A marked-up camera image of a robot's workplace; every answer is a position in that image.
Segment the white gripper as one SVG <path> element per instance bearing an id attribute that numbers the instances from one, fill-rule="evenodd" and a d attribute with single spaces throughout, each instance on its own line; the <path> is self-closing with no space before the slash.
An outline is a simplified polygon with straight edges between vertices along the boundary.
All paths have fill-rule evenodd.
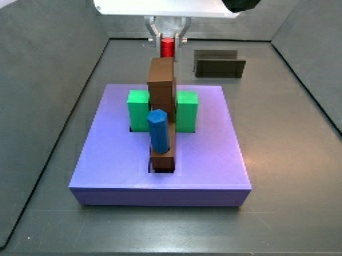
<path id="1" fill-rule="evenodd" d="M 151 37 L 148 42 L 160 52 L 162 33 L 156 27 L 156 17 L 183 17 L 180 31 L 175 33 L 175 55 L 179 57 L 180 49 L 187 43 L 186 33 L 191 26 L 191 18 L 235 18 L 222 0 L 92 0 L 95 8 L 103 15 L 146 16 L 144 24 Z"/>

